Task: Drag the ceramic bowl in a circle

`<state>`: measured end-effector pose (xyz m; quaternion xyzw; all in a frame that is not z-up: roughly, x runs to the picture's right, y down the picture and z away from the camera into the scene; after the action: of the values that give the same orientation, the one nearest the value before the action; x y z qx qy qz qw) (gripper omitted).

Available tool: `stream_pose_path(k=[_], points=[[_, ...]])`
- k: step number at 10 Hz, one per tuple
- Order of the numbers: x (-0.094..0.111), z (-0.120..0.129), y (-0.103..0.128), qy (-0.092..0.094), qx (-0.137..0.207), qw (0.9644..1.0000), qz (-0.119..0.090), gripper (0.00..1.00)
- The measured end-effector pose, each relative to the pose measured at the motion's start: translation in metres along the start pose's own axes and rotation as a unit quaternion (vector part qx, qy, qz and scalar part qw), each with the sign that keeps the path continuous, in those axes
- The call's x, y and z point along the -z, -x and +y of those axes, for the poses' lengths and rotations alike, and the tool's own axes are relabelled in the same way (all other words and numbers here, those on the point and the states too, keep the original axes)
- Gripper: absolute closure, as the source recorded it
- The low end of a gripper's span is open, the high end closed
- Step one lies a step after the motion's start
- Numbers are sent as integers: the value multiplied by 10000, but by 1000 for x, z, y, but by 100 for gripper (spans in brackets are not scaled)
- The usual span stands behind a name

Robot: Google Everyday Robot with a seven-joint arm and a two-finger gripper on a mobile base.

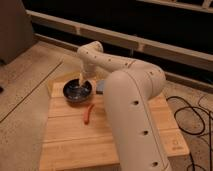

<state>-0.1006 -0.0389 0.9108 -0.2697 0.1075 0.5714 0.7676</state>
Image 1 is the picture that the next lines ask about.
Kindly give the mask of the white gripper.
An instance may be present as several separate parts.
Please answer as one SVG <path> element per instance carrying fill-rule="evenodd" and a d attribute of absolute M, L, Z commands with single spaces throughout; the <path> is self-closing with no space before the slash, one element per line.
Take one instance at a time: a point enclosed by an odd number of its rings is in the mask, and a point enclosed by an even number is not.
<path fill-rule="evenodd" d="M 96 66 L 92 63 L 83 61 L 81 65 L 81 73 L 79 75 L 79 86 L 83 86 L 84 80 L 90 79 L 96 75 Z"/>

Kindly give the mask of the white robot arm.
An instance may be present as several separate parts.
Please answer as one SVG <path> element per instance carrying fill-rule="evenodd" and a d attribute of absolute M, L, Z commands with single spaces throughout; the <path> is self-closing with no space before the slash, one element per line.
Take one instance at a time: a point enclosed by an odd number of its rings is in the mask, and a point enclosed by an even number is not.
<path fill-rule="evenodd" d="M 100 42 L 78 48 L 86 81 L 101 67 L 104 108 L 110 123 L 122 171 L 172 171 L 148 101 L 162 92 L 163 70 L 138 59 L 106 54 Z"/>

